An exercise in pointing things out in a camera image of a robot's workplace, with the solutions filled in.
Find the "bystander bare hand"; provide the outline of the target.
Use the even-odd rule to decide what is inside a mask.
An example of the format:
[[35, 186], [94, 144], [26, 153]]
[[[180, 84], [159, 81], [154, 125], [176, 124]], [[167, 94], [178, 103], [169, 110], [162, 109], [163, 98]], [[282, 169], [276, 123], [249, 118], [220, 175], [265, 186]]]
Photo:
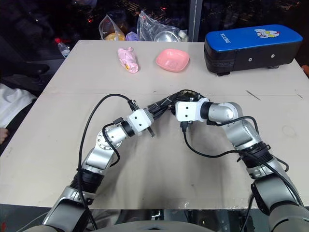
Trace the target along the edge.
[[8, 130], [6, 128], [0, 128], [0, 144], [3, 144], [5, 139], [8, 137]]

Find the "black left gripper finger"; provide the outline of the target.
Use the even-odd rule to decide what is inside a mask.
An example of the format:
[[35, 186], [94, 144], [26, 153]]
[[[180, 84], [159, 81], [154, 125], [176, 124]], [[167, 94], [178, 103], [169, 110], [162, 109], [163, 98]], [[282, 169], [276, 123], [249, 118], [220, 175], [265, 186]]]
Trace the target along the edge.
[[168, 109], [159, 109], [153, 113], [154, 120], [159, 119]]
[[157, 105], [153, 104], [150, 106], [150, 113], [152, 115], [161, 115], [163, 114], [167, 109], [169, 109], [168, 105]]

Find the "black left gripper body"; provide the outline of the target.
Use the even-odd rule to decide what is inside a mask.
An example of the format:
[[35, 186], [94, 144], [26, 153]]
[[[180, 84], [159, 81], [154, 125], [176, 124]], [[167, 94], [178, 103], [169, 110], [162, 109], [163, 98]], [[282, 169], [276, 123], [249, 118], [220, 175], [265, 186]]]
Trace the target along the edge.
[[147, 114], [147, 116], [148, 116], [148, 118], [150, 119], [150, 122], [151, 122], [150, 126], [147, 127], [147, 130], [150, 133], [151, 137], [153, 138], [153, 137], [155, 137], [155, 133], [152, 130], [151, 126], [152, 126], [152, 124], [154, 123], [155, 120], [153, 118], [153, 115], [149, 112], [148, 108], [144, 108], [144, 110], [145, 110], [145, 112], [146, 112], [146, 114]]

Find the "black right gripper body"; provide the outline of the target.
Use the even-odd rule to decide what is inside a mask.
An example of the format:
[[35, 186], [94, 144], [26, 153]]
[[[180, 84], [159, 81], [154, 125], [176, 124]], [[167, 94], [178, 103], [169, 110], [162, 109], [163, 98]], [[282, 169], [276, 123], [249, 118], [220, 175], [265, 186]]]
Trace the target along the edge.
[[168, 104], [168, 109], [170, 110], [170, 112], [176, 116], [176, 104], [178, 101], [173, 101], [171, 103]]

